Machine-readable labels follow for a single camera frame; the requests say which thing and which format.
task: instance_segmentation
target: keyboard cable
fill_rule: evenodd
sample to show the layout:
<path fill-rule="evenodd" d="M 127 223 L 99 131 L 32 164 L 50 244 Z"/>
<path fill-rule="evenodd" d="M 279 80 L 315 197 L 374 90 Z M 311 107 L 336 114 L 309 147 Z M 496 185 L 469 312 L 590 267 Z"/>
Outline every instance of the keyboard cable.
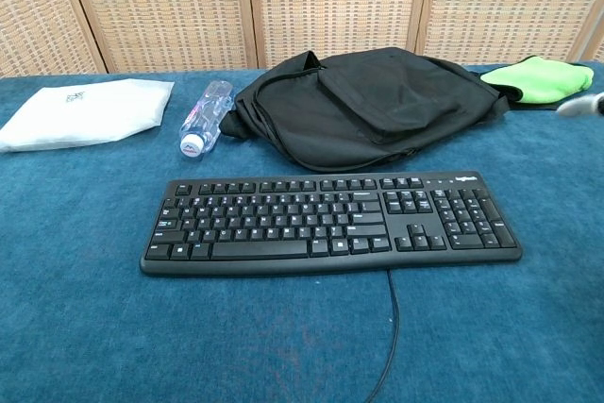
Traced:
<path fill-rule="evenodd" d="M 388 286 L 390 287 L 390 300 L 393 304 L 393 318 L 394 318 L 394 329 L 393 329 L 393 340 L 390 346 L 390 353 L 388 354 L 388 360 L 386 360 L 386 364 L 384 365 L 384 369 L 381 372 L 381 376 L 379 377 L 379 381 L 376 384 L 376 387 L 372 391 L 371 394 L 365 400 L 365 403 L 371 403 L 376 398 L 376 395 L 379 393 L 382 384 L 388 377 L 390 373 L 390 366 L 393 363 L 394 353 L 396 352 L 396 343 L 398 342 L 398 331 L 400 330 L 400 308 L 398 307 L 398 298 L 396 297 L 396 290 L 394 288 L 393 276 L 390 272 L 390 269 L 386 270 L 388 275 Z"/>

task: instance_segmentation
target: enter key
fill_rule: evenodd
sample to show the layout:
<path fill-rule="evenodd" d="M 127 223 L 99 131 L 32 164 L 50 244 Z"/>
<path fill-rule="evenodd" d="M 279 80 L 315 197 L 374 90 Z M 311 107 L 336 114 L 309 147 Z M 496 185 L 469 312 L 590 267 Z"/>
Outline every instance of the enter key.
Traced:
<path fill-rule="evenodd" d="M 352 214 L 350 217 L 352 224 L 355 226 L 384 223 L 384 217 L 382 216 L 381 212 Z"/>

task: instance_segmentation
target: space bar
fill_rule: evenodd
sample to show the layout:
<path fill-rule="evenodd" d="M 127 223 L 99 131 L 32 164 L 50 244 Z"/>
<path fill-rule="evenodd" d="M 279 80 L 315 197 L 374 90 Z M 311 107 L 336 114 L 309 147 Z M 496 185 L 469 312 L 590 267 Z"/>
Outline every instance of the space bar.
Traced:
<path fill-rule="evenodd" d="M 306 241 L 271 241 L 266 243 L 216 243 L 212 260 L 305 259 Z"/>

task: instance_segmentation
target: black bag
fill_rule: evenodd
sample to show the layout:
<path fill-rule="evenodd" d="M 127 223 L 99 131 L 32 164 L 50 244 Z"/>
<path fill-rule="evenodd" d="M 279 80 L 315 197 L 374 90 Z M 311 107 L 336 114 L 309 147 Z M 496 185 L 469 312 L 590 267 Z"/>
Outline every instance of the black bag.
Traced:
<path fill-rule="evenodd" d="M 449 61 L 394 47 L 323 61 L 309 51 L 239 92 L 220 128 L 340 172 L 413 154 L 507 109 L 504 95 Z"/>

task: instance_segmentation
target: keyboard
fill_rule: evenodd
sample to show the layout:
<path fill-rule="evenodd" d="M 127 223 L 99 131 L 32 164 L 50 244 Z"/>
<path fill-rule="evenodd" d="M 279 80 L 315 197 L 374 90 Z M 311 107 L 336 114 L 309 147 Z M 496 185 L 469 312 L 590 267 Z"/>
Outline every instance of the keyboard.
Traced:
<path fill-rule="evenodd" d="M 521 255 L 479 173 L 369 173 L 171 181 L 140 266 L 161 276 L 279 276 Z"/>

